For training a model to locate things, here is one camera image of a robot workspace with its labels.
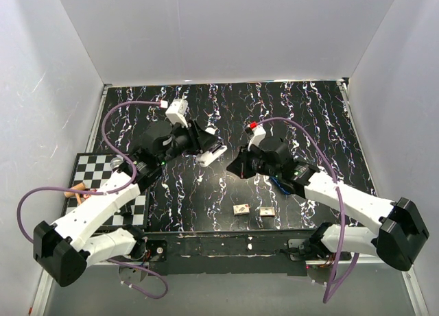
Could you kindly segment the white plastic stick tool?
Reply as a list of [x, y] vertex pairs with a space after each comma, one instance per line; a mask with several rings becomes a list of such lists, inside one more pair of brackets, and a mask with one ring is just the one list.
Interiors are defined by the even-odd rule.
[[207, 167], [217, 160], [226, 150], [227, 146], [220, 145], [218, 148], [206, 151], [203, 154], [198, 154], [195, 160], [201, 167]]

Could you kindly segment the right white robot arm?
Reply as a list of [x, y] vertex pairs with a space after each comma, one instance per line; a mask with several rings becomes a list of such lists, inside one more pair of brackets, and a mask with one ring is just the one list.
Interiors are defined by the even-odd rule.
[[269, 137], [258, 145], [244, 145], [227, 171], [241, 179], [257, 174], [275, 178], [284, 191], [337, 210], [359, 222], [358, 227], [324, 223], [306, 243], [302, 255], [326, 259], [338, 249], [379, 257], [387, 265], [408, 271], [429, 238], [416, 204], [364, 193], [333, 178], [317, 166], [292, 156], [280, 138]]

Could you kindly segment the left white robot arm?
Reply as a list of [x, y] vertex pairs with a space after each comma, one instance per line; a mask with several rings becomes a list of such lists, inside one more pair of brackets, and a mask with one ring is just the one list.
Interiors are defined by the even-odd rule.
[[61, 287], [74, 283], [87, 267], [109, 258], [141, 260], [147, 241], [142, 230], [127, 224], [109, 234], [97, 236], [96, 231], [153, 185], [170, 160], [190, 154], [206, 167], [226, 149], [213, 128], [203, 130], [196, 121], [150, 123], [128, 154], [132, 166], [123, 162], [81, 205], [53, 223], [42, 221], [34, 228], [34, 259]]

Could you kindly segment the blue black stapler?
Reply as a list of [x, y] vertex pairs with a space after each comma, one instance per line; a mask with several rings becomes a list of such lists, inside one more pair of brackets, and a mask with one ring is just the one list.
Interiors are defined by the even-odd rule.
[[278, 187], [284, 195], [293, 195], [296, 193], [294, 183], [279, 175], [270, 176], [270, 180]]

